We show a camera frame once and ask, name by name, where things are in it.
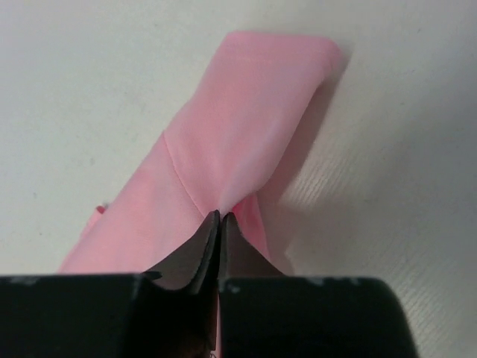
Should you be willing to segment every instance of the towel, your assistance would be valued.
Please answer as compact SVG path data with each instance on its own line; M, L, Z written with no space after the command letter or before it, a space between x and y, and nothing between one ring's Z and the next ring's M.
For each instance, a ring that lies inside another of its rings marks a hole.
M117 198L96 208L60 272L144 271L217 209L233 211L244 237L269 257L256 192L339 58L322 37L228 34L195 94Z

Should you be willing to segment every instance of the fabric fold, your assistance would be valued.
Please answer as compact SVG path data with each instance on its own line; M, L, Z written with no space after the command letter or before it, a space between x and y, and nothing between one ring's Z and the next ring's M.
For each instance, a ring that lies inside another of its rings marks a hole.
M60 271L144 271L215 209L232 210L244 236L268 257L255 193L339 57L322 37L229 34L196 93L104 214L93 214Z

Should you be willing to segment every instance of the garment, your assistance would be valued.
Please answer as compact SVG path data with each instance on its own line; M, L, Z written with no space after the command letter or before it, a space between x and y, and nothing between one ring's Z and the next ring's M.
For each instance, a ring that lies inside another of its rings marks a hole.
M255 193L339 58L336 44L321 37L229 34L196 93L114 202L94 212L60 271L144 271L215 209L232 210L268 257Z

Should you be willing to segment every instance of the white table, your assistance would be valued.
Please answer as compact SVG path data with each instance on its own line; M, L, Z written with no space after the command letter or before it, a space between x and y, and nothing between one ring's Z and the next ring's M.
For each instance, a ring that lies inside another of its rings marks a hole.
M298 130L314 139L300 175L261 194L274 260L379 275L423 357L477 357L476 15L475 0L1 0L0 272L58 267L228 31L321 34L347 63Z

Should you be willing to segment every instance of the cloth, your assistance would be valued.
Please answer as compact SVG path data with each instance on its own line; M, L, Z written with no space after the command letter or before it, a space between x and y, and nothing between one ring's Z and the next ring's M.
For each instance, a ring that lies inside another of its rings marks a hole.
M336 44L321 37L227 35L196 93L115 201L95 210L60 271L144 271L216 209L232 210L244 236L268 257L255 192L339 58Z

